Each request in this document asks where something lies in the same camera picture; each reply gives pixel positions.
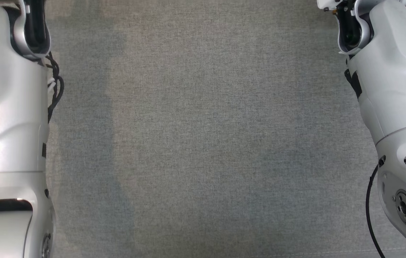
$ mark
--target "black cable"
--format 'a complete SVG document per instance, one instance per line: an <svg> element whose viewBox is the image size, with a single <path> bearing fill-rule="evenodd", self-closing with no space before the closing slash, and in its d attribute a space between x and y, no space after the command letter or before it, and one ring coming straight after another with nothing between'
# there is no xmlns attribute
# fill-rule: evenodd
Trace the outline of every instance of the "black cable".
<svg viewBox="0 0 406 258"><path fill-rule="evenodd" d="M58 102L61 100L62 94L64 92L64 80L59 75L59 65L53 58L52 52L49 52L46 58L50 61L50 64L47 64L48 68L52 69L53 78L55 79L55 85L53 87L53 96L52 96L52 104L48 107L48 122L52 119L53 110L56 108Z"/></svg>
<svg viewBox="0 0 406 258"><path fill-rule="evenodd" d="M365 217L367 218L367 226L369 227L369 233L370 236L372 237L372 241L374 242L375 248L377 249L380 257L385 258L385 255L383 255L383 252L380 249L380 246L378 245L377 239L375 238L374 230L372 229L372 223L370 222L370 212L369 212L370 190L372 189L372 184L374 182L374 178L375 175L377 174L377 171L378 166L375 167L374 172L372 173L372 176L369 179L369 186L367 187L367 194L365 195Z"/></svg>

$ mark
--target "black strip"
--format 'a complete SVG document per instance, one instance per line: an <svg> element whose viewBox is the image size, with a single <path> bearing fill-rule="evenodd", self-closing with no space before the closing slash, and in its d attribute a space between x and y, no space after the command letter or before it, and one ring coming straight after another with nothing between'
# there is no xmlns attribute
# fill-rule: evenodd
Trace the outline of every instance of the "black strip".
<svg viewBox="0 0 406 258"><path fill-rule="evenodd" d="M42 157L47 158L47 144L42 144Z"/></svg>
<svg viewBox="0 0 406 258"><path fill-rule="evenodd" d="M30 12L26 13L24 36L31 49L40 52L47 47L48 30L45 23L45 0L25 0Z"/></svg>
<svg viewBox="0 0 406 258"><path fill-rule="evenodd" d="M349 69L347 69L345 71L345 77L347 79L347 81L349 82L349 84L351 85L351 87L354 90L354 93L356 93L357 98L359 99L359 97L362 94L362 88L361 88L361 83L359 83L359 77L357 72L354 72L353 76L350 75L349 73Z"/></svg>
<svg viewBox="0 0 406 258"><path fill-rule="evenodd" d="M6 211L32 211L32 205L25 200L5 199L0 200L0 212Z"/></svg>

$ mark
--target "white cable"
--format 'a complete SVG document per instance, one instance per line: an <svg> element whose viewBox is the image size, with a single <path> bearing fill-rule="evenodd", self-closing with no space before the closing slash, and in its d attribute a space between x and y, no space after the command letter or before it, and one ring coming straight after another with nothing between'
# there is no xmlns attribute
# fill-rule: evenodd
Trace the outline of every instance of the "white cable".
<svg viewBox="0 0 406 258"><path fill-rule="evenodd" d="M54 78L54 77L48 79L47 85L51 84L52 82L55 82L55 78Z"/></svg>
<svg viewBox="0 0 406 258"><path fill-rule="evenodd" d="M50 93L53 90L53 87L55 87L56 84L57 84L56 82L52 82L52 83L49 84L48 93Z"/></svg>

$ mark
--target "gray fabric surface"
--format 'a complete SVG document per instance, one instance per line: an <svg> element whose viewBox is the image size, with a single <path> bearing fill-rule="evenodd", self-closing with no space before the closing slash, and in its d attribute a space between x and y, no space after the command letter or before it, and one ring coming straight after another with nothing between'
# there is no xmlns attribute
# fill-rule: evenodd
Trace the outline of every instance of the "gray fabric surface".
<svg viewBox="0 0 406 258"><path fill-rule="evenodd" d="M377 257L375 147L314 0L51 0L55 257ZM406 257L373 190L375 234Z"/></svg>

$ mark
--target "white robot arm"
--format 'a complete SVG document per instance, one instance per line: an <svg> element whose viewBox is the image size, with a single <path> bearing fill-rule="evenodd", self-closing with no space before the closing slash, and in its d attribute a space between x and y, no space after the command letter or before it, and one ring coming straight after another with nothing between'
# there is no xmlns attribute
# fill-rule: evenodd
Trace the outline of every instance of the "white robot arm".
<svg viewBox="0 0 406 258"><path fill-rule="evenodd" d="M55 211L44 173L50 112L42 59L50 37L44 0L12 2L17 8L0 5L0 257L48 258Z"/></svg>
<svg viewBox="0 0 406 258"><path fill-rule="evenodd" d="M339 22L345 75L380 159L380 200L406 238L406 0L318 0L318 6Z"/></svg>

